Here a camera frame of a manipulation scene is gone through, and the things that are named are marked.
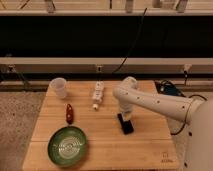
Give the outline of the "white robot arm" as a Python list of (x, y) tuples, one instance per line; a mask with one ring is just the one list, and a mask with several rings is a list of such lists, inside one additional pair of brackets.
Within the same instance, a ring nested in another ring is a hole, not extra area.
[(162, 114), (189, 125), (183, 171), (213, 171), (213, 99), (149, 93), (138, 90), (137, 80), (126, 77), (114, 89), (121, 118), (129, 121), (132, 106)]

